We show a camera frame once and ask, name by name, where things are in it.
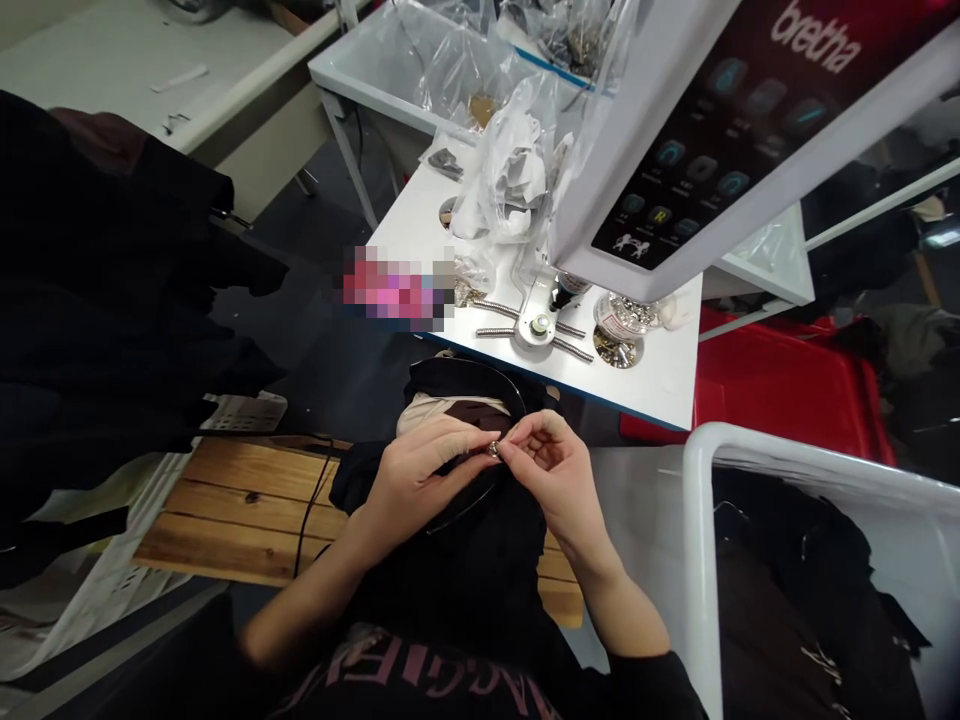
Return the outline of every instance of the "black t-shirt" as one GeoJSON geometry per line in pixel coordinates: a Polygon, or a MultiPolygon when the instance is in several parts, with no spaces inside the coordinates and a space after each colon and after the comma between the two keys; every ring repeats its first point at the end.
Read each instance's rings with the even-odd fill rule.
{"type": "Polygon", "coordinates": [[[312,666],[272,677],[240,651],[229,602],[219,601],[129,667],[97,717],[705,717],[676,654],[610,656],[604,675],[570,662],[572,653],[559,632],[556,637],[564,647],[553,645],[552,635],[541,636],[545,644],[528,657],[542,660],[519,668],[355,622],[319,642],[323,649],[312,666]]]}

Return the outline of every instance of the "hand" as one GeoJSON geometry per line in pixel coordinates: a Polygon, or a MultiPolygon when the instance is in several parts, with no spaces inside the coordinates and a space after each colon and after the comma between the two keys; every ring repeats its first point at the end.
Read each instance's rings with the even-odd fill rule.
{"type": "Polygon", "coordinates": [[[609,543],[590,453],[553,410],[527,415],[500,441],[500,457],[543,508],[547,526],[569,556],[609,543]]]}
{"type": "Polygon", "coordinates": [[[364,561],[377,564],[409,540],[453,497],[499,461],[480,453],[449,475],[435,475],[445,463],[500,437],[449,415],[441,415],[401,435],[387,446],[367,502],[354,512],[345,533],[359,542],[364,561]]]}

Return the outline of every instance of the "control panel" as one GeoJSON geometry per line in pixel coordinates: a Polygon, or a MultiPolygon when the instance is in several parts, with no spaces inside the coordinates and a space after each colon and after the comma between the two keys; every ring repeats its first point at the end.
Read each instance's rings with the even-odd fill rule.
{"type": "Polygon", "coordinates": [[[592,246],[658,267],[958,17],[953,0],[743,0],[592,246]]]}

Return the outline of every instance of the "container of metal rivets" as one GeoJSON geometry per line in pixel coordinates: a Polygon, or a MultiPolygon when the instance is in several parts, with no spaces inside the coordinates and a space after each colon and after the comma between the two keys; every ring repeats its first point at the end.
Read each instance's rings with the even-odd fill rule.
{"type": "Polygon", "coordinates": [[[602,295],[593,318],[604,335],[618,342],[635,343],[651,330],[662,327],[660,302],[638,303],[616,293],[602,295]]]}

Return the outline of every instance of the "left hand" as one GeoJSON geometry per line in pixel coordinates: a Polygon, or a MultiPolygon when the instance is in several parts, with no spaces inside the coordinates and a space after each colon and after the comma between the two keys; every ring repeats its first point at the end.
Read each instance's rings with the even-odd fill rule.
{"type": "Polygon", "coordinates": [[[347,526],[363,551],[363,560],[377,564],[409,540],[443,510],[483,470],[499,461],[479,453],[449,475],[434,473],[458,455],[487,447],[497,431],[441,415],[417,426],[387,446],[367,502],[347,526]]]}

